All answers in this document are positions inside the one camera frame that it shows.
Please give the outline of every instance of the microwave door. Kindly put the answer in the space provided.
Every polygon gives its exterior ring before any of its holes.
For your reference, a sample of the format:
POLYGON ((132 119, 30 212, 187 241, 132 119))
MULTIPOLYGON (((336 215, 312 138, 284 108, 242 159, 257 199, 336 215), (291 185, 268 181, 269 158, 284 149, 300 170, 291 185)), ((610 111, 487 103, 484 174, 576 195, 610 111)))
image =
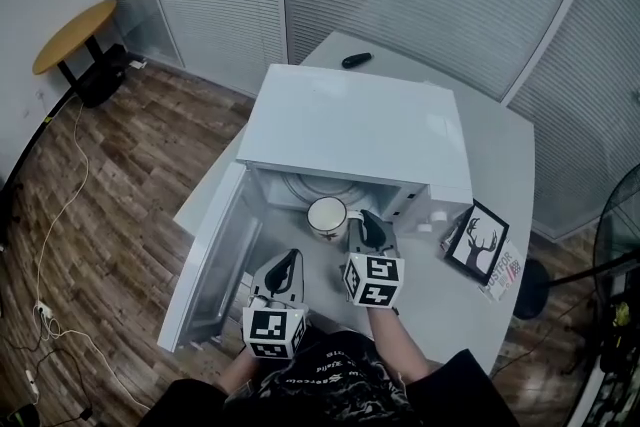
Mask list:
POLYGON ((265 209, 266 200, 253 173, 243 164, 231 163, 189 251, 158 345, 174 351, 222 332, 265 209))

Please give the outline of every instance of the picture frame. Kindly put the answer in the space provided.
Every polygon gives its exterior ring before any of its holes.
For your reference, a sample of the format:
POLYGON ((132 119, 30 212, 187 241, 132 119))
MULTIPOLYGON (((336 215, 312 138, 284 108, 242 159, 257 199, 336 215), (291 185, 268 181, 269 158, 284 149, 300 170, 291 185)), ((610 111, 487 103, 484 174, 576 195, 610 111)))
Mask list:
POLYGON ((507 238, 509 225, 482 203, 464 214, 444 259, 481 285, 486 286, 507 238))

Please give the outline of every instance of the mug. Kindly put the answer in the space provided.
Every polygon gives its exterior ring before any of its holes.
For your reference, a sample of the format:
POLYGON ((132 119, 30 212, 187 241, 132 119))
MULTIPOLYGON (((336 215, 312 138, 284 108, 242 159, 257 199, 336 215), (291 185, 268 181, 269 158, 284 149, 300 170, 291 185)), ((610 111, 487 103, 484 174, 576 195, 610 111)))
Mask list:
POLYGON ((348 219, 364 217, 357 210, 347 210, 338 198, 327 196, 315 200, 307 210, 307 223, 313 234, 324 242, 340 243, 347 234, 348 219))

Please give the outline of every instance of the black table leg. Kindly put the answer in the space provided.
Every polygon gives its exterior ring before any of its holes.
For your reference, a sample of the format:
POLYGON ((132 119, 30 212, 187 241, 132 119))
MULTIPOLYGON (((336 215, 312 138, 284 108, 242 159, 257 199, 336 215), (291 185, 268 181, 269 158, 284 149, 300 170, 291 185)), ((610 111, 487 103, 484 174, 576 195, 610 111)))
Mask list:
POLYGON ((102 63, 104 54, 102 53, 102 50, 100 49, 100 45, 98 45, 98 42, 96 41, 95 36, 91 36, 87 41, 85 41, 84 44, 89 50, 91 57, 93 57, 93 60, 99 64, 102 63))
POLYGON ((77 92, 78 91, 78 81, 73 76, 73 73, 71 73, 71 70, 67 66, 67 63, 65 63, 64 61, 60 61, 58 63, 58 68, 62 72, 62 75, 64 75, 64 78, 67 79, 67 82, 69 82, 69 84, 71 85, 71 89, 73 89, 74 91, 77 92))

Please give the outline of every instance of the wall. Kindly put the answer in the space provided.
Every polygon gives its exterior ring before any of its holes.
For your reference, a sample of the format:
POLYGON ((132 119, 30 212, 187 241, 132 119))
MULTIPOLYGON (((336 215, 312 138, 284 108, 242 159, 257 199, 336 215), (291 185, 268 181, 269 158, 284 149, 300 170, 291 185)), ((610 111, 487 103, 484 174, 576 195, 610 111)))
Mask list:
MULTIPOLYGON (((34 76, 31 66, 47 40, 75 15, 101 0, 0 0, 0 178, 6 180, 22 150, 68 89, 58 69, 34 76)), ((103 43, 112 34, 100 37, 103 43)), ((68 62, 81 73, 86 51, 68 62)))

